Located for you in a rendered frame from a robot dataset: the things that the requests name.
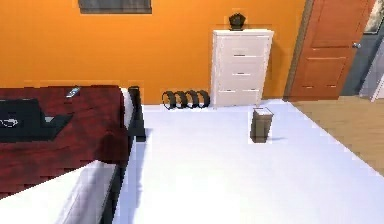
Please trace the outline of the brown trash can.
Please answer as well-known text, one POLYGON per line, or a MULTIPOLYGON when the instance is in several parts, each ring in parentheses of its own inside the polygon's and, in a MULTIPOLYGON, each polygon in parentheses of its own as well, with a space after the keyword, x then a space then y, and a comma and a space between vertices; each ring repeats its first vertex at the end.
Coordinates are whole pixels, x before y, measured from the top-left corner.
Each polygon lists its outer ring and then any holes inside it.
POLYGON ((267 108, 255 108, 252 115, 250 138, 254 143, 265 143, 269 136, 273 113, 267 108))

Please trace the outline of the black vase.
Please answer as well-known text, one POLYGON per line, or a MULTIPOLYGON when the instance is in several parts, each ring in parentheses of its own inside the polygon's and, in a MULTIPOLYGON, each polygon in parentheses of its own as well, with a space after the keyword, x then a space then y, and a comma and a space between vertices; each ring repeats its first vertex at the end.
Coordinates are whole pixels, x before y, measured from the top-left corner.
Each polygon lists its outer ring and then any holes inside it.
POLYGON ((229 17, 231 31, 242 31, 246 17, 241 13, 235 13, 229 17))

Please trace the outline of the white chest of drawers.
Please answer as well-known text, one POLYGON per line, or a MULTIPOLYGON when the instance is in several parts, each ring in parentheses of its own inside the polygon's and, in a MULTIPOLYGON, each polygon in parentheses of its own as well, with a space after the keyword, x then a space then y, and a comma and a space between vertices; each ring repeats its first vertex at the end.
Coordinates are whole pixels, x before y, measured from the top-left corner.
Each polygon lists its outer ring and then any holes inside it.
POLYGON ((274 32, 268 29, 214 30, 211 105, 259 105, 274 32))

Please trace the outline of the bed with red blanket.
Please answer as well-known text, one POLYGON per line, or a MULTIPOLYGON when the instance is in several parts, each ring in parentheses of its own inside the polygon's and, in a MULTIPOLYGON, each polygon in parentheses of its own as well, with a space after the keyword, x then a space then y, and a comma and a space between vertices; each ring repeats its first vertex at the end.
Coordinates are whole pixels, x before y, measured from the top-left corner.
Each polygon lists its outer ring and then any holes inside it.
POLYGON ((52 141, 0 142, 0 224, 112 224, 135 140, 146 137, 136 86, 0 88, 71 114, 52 141))

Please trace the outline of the orange-brown room door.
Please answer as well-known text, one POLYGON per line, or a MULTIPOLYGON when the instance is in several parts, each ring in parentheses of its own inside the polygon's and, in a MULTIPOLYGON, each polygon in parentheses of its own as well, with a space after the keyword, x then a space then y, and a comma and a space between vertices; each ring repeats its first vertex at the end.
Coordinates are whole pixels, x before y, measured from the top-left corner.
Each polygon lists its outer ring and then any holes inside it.
POLYGON ((334 100, 376 0, 313 0, 288 99, 334 100))

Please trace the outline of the black laptop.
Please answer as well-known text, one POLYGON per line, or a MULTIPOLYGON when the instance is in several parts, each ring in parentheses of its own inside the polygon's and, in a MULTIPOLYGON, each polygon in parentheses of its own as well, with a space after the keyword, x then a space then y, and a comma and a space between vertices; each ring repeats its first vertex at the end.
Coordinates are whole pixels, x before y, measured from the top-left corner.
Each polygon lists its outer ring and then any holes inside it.
POLYGON ((71 119, 47 116, 37 99, 0 100, 0 142, 52 141, 71 119))

